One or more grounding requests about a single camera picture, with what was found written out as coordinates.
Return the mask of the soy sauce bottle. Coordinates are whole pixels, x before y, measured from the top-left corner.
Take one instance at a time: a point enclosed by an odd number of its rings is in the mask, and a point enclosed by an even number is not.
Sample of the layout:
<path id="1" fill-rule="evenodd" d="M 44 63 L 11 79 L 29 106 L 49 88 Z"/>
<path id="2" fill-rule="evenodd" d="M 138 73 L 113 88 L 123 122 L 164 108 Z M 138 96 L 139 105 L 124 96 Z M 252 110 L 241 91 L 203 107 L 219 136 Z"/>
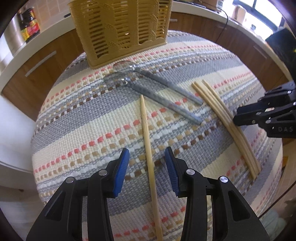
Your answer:
<path id="1" fill-rule="evenodd" d="M 39 23 L 36 19 L 36 15 L 34 13 L 34 8 L 28 8 L 23 12 L 23 18 L 25 22 L 28 24 L 28 34 L 29 39 L 33 39 L 40 33 Z"/>

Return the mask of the bamboo chopstick single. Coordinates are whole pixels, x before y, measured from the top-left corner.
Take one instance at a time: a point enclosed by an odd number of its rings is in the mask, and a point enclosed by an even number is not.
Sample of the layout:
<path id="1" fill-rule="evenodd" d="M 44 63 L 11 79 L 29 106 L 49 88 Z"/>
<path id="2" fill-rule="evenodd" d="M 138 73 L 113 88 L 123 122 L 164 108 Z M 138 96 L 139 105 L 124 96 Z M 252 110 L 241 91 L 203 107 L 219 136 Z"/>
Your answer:
<path id="1" fill-rule="evenodd" d="M 140 110 L 141 110 L 141 117 L 142 117 L 142 130 L 143 130 L 143 136 L 144 136 L 145 155 L 147 160 L 149 187 L 150 187 L 151 199 L 152 199 L 152 213 L 154 216 L 154 226 L 156 229 L 157 240 L 163 240 L 161 218 L 159 216 L 156 180 L 154 175 L 154 163 L 152 160 L 151 142 L 149 138 L 149 125 L 147 123 L 147 112 L 145 109 L 145 101 L 144 101 L 143 95 L 140 96 Z"/>

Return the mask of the yellow plastic utensil basket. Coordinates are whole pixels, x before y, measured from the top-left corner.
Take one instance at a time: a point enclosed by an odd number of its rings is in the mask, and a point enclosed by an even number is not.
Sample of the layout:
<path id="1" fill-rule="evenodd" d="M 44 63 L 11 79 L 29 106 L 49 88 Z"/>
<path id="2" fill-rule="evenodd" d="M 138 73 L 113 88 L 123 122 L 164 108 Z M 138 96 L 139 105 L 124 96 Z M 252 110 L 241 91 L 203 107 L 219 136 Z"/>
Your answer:
<path id="1" fill-rule="evenodd" d="M 173 1 L 70 1 L 90 68 L 166 43 Z"/>

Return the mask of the steel thermos bottle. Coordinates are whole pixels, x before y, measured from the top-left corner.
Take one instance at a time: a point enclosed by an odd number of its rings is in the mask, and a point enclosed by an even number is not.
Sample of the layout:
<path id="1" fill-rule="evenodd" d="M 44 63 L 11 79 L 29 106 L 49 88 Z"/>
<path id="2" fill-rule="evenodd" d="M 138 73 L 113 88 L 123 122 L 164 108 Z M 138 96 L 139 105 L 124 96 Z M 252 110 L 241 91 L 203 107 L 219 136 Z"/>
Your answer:
<path id="1" fill-rule="evenodd" d="M 4 37 L 12 55 L 14 55 L 25 44 L 20 30 L 18 14 L 15 14 L 6 27 Z"/>

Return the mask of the white electric kettle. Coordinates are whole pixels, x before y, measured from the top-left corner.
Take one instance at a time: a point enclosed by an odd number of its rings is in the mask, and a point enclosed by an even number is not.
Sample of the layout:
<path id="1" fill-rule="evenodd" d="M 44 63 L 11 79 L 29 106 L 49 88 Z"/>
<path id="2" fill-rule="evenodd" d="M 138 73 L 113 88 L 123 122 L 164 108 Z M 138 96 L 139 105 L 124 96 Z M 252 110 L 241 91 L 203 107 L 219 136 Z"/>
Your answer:
<path id="1" fill-rule="evenodd" d="M 246 13 L 247 11 L 245 8 L 243 8 L 243 6 L 236 5 L 233 10 L 231 19 L 236 21 L 237 23 L 243 24 Z"/>

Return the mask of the wooden cabinet drawer front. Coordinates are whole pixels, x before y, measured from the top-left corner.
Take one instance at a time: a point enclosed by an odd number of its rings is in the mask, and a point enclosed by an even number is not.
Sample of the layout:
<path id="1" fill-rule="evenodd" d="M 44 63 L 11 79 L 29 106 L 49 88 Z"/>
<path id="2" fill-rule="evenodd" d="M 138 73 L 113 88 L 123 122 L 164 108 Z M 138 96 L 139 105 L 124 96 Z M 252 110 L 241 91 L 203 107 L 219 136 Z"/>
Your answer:
<path id="1" fill-rule="evenodd" d="M 63 34 L 26 61 L 1 94 L 35 121 L 58 77 L 81 53 L 83 48 L 76 30 Z"/>

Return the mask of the striped woven table mat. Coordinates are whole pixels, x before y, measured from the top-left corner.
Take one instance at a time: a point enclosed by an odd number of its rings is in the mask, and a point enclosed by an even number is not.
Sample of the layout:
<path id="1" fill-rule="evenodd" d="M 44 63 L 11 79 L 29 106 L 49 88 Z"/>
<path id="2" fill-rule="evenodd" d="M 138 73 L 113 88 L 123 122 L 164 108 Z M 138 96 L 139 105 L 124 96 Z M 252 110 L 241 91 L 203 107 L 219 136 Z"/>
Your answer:
<path id="1" fill-rule="evenodd" d="M 265 92 L 236 55 L 184 32 L 168 32 L 165 45 L 130 56 L 130 60 L 191 93 L 194 82 L 206 81 L 232 112 L 256 102 Z M 112 232 L 115 240 L 155 240 L 140 95 L 123 84 L 104 82 L 112 70 L 112 64 L 89 68 L 86 55 L 81 54 L 57 79 L 39 112 L 31 141 L 37 190 L 47 203 L 66 177 L 90 177 L 127 148 L 130 161 L 122 191 L 108 201 Z M 280 139 L 267 137 L 257 125 L 241 128 L 261 166 L 254 179 L 236 142 L 210 106 L 198 106 L 136 73 L 130 79 L 202 120 L 197 126 L 145 99 L 164 240 L 181 236 L 186 209 L 186 200 L 171 188 L 164 160 L 168 146 L 204 176 L 227 176 L 256 214 L 271 204 L 280 180 Z"/>

